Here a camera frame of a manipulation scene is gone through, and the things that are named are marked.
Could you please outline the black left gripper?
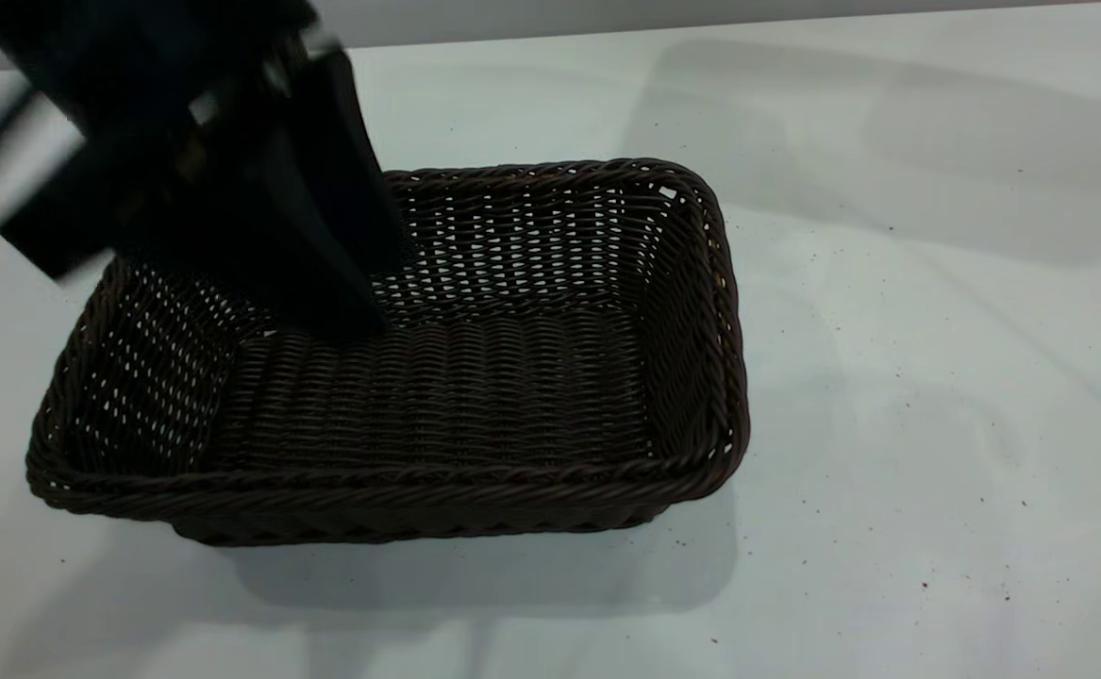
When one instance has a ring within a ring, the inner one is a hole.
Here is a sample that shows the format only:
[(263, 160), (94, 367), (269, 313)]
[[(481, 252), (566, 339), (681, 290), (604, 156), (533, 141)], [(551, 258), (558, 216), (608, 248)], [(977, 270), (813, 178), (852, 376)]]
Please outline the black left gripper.
[[(83, 146), (0, 236), (59, 280), (101, 251), (221, 285), (317, 337), (386, 331), (372, 276), (407, 262), (344, 51), (275, 50), (320, 22), (309, 1), (0, 1), (0, 52)], [(273, 54), (286, 103), (197, 124), (190, 102)], [(124, 224), (116, 207), (151, 190)]]

